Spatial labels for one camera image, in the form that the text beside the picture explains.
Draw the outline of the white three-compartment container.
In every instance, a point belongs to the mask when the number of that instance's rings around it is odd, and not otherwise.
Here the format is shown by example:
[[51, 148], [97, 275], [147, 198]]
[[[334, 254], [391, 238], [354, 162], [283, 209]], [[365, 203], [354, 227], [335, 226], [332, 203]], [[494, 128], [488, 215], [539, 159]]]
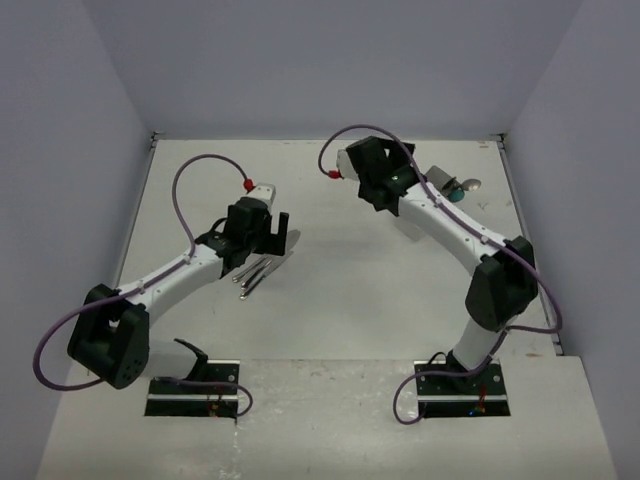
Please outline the white three-compartment container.
[[[459, 186], [455, 176], [451, 176], [436, 165], [431, 166], [426, 172], [426, 179], [445, 197], [449, 197]], [[400, 217], [393, 220], [393, 226], [412, 242], [417, 242], [424, 236], [424, 233], [418, 227]]]

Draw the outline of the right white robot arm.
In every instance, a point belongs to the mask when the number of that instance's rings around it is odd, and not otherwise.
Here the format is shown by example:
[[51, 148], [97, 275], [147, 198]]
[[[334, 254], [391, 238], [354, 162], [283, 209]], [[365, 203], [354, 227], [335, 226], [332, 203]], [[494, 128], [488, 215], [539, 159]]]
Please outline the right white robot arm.
[[538, 295], [534, 251], [524, 237], [507, 239], [455, 207], [415, 165], [414, 149], [369, 136], [341, 150], [336, 167], [357, 182], [361, 199], [431, 236], [470, 274], [469, 320], [440, 373], [454, 391], [467, 393], [481, 382], [507, 327]]

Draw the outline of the ornate silver teaspoon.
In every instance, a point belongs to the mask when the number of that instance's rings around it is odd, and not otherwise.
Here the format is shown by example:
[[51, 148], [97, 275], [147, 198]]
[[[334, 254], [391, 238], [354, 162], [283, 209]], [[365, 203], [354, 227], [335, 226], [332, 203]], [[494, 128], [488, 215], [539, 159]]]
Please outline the ornate silver teaspoon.
[[470, 191], [478, 190], [481, 187], [481, 185], [482, 185], [482, 182], [479, 179], [470, 178], [462, 181], [459, 184], [459, 188], [462, 191], [470, 192]]

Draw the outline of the teal plastic spoon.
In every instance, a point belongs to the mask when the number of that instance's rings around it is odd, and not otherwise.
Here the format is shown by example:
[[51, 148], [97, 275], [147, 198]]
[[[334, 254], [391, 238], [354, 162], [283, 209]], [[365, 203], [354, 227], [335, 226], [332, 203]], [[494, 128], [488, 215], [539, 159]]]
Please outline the teal plastic spoon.
[[460, 202], [461, 200], [464, 199], [464, 197], [465, 197], [465, 192], [460, 189], [452, 190], [448, 195], [448, 199], [452, 203]]

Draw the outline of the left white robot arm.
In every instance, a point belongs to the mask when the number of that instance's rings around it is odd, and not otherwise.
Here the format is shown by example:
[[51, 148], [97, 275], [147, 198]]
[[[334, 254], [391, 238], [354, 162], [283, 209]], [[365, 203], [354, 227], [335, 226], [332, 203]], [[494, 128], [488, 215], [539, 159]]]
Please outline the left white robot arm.
[[68, 355], [116, 389], [146, 369], [150, 329], [195, 291], [241, 267], [252, 254], [285, 254], [289, 214], [271, 231], [275, 187], [258, 185], [227, 210], [224, 228], [212, 228], [174, 261], [118, 287], [88, 293], [67, 346]]

